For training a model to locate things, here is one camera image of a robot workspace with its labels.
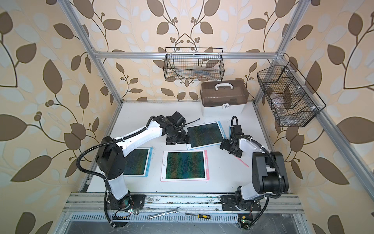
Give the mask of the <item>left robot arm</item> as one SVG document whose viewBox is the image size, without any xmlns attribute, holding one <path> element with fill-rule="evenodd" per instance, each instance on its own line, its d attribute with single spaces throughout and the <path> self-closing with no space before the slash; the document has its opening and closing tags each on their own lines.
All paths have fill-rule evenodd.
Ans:
<svg viewBox="0 0 374 234">
<path fill-rule="evenodd" d="M 116 138 L 105 137 L 102 142 L 82 152 L 76 159 L 79 171 L 99 176 L 103 179 L 107 192 L 116 201 L 126 201 L 131 194 L 124 179 L 125 158 L 136 148 L 162 136 L 166 136 L 166 145 L 187 144 L 189 136 L 184 130 L 186 119 L 179 112 L 171 116 L 151 116 L 147 124 L 140 129 Z M 81 160 L 91 151 L 98 150 L 96 163 L 102 173 L 85 169 Z"/>
</svg>

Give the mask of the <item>pink stylus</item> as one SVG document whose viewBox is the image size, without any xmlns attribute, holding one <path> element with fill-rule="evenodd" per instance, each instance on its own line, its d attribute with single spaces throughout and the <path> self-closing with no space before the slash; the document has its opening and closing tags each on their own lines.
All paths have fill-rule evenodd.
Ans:
<svg viewBox="0 0 374 234">
<path fill-rule="evenodd" d="M 249 168 L 249 165 L 246 164 L 241 158 L 236 158 L 239 162 L 241 162 L 245 167 Z"/>
</svg>

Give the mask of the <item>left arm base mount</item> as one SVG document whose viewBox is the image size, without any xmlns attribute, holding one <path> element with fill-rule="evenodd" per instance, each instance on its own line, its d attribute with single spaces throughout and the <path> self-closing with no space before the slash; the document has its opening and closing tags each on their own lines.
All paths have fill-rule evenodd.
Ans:
<svg viewBox="0 0 374 234">
<path fill-rule="evenodd" d="M 120 200 L 111 194 L 107 194 L 104 205 L 109 210 L 130 210 L 130 209 L 142 209 L 145 205 L 146 195 L 143 194 L 130 194 L 126 195 Z"/>
</svg>

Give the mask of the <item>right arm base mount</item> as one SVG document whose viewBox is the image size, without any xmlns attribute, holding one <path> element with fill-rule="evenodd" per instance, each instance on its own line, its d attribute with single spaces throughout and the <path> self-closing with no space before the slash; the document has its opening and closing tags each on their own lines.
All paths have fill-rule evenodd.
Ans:
<svg viewBox="0 0 374 234">
<path fill-rule="evenodd" d="M 222 195 L 220 202 L 223 211 L 259 212 L 262 208 L 259 202 L 252 200 L 237 200 L 235 195 Z"/>
</svg>

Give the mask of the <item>pink writing tablet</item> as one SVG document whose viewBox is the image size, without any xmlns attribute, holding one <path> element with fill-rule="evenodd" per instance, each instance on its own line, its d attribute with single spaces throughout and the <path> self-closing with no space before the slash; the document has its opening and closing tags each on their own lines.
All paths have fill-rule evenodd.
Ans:
<svg viewBox="0 0 374 234">
<path fill-rule="evenodd" d="M 161 170 L 161 181 L 209 180 L 206 150 L 165 151 Z"/>
</svg>

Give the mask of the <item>blue writing tablet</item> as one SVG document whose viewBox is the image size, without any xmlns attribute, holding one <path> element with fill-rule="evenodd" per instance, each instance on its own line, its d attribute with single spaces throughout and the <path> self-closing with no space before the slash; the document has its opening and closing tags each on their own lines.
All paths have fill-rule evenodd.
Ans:
<svg viewBox="0 0 374 234">
<path fill-rule="evenodd" d="M 153 148 L 137 148 L 125 157 L 124 177 L 147 177 Z"/>
<path fill-rule="evenodd" d="M 219 145 L 226 138 L 220 121 L 194 125 L 188 127 L 187 132 L 190 137 L 188 150 Z"/>
</svg>

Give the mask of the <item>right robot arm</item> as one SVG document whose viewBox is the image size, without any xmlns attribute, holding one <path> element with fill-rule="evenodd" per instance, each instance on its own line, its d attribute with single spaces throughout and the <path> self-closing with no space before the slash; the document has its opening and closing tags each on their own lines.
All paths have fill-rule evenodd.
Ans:
<svg viewBox="0 0 374 234">
<path fill-rule="evenodd" d="M 271 152 L 251 135 L 244 134 L 236 116 L 231 119 L 230 137 L 222 140 L 220 149 L 237 158 L 244 153 L 250 156 L 251 181 L 235 191 L 235 204 L 239 209 L 244 210 L 261 199 L 278 199 L 288 192 L 289 182 L 282 153 Z"/>
</svg>

